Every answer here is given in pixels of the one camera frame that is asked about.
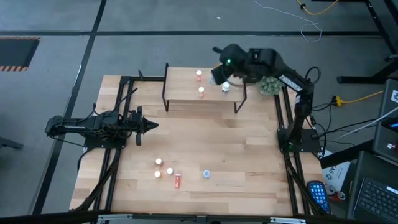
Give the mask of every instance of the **keyboard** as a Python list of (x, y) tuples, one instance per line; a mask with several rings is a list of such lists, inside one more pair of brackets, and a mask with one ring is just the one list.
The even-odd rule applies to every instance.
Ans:
[(388, 187), (386, 184), (364, 178), (357, 206), (363, 207), (391, 223), (398, 223), (398, 190)]

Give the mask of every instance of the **black and orange hazard stripe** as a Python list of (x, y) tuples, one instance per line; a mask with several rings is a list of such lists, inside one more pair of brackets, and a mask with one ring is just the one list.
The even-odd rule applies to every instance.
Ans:
[(0, 37), (0, 71), (26, 71), (39, 42), (40, 37)]

